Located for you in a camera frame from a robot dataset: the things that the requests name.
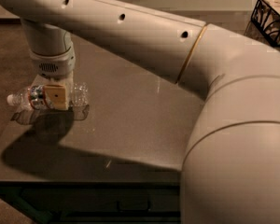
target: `bottle cap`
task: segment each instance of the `bottle cap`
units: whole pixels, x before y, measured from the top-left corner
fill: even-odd
[[[7,97],[7,103],[11,106],[14,106],[14,103],[13,103],[13,94],[10,94],[8,97]]]

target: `plastic bottle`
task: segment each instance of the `plastic bottle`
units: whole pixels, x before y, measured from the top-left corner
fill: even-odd
[[[21,110],[53,109],[51,100],[46,96],[44,85],[27,87],[7,97],[7,103],[12,106],[19,105]]]
[[[44,85],[21,89],[7,97],[7,103],[18,105],[21,110],[54,109],[53,102],[46,95]],[[70,90],[69,106],[82,107],[88,104],[88,88],[86,83],[75,83]]]

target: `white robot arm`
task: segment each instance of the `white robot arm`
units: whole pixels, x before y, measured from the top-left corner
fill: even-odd
[[[280,224],[280,52],[203,21],[114,0],[0,4],[22,18],[41,76],[71,73],[68,31],[206,100],[185,153],[183,223]]]

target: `floor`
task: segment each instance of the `floor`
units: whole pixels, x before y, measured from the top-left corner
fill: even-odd
[[[179,12],[243,34],[249,20],[249,12],[226,13],[192,13]],[[0,23],[0,136],[15,110],[7,105],[6,97],[14,91],[28,86],[34,79],[35,72],[31,66],[28,45],[21,26],[17,23]],[[0,224],[34,224],[34,222],[17,210],[0,200]]]

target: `screw hole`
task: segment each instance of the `screw hole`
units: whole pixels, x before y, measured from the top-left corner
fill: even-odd
[[[181,38],[187,38],[188,37],[188,32],[183,32],[180,37]]]
[[[62,8],[66,8],[66,6],[69,4],[69,0],[64,0],[62,4]]]
[[[185,41],[188,38],[188,32],[185,31],[180,36],[180,41]]]
[[[121,15],[119,16],[118,23],[122,23],[124,20],[125,20],[125,14],[121,14]]]

